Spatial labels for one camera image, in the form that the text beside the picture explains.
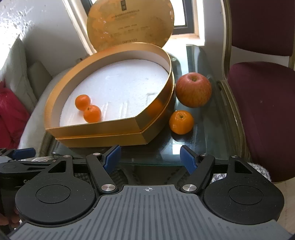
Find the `person's left hand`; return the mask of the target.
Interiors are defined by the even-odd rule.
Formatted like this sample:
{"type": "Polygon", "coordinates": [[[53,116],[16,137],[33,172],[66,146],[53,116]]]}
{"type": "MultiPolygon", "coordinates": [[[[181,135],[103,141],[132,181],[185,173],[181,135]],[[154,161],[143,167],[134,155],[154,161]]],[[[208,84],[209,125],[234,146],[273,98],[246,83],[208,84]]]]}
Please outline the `person's left hand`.
{"type": "Polygon", "coordinates": [[[20,225],[20,216],[18,210],[14,208],[10,217],[6,217],[1,214],[0,225],[10,225],[12,228],[18,227],[20,225]]]}

